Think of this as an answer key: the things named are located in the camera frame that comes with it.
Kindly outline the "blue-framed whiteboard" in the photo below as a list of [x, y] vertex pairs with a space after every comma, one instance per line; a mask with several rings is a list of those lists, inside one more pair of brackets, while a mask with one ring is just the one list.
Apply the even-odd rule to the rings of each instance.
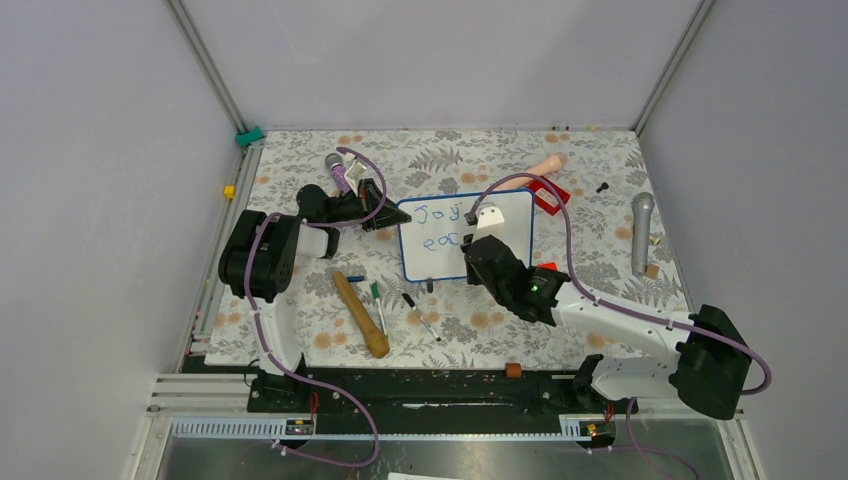
[[[403, 273], [410, 282], [452, 280], [466, 276], [460, 245], [476, 228], [465, 219], [478, 192], [407, 198], [398, 208], [411, 221], [399, 226]], [[483, 212], [497, 208], [505, 226], [495, 233], [512, 253], [528, 264], [533, 249], [535, 194], [531, 190], [495, 191], [482, 205]]]

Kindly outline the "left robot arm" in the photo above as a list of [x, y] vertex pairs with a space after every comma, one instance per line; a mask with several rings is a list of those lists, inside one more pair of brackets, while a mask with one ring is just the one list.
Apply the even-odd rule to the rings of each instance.
[[308, 184], [298, 191], [296, 204], [294, 215], [242, 211], [224, 246], [218, 277], [253, 309], [260, 300], [272, 305], [288, 289], [298, 258], [333, 258], [341, 225], [370, 232], [411, 221], [372, 178], [336, 196]]

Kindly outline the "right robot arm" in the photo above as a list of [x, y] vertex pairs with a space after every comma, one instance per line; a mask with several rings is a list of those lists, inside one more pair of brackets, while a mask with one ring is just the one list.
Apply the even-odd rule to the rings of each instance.
[[653, 311], [606, 299], [570, 275], [525, 265], [501, 240], [467, 235], [461, 246], [468, 282], [523, 321], [599, 333], [642, 352], [640, 358], [586, 357], [572, 381], [575, 402], [597, 412], [632, 398], [678, 398], [705, 416], [730, 420], [754, 359], [721, 309]]

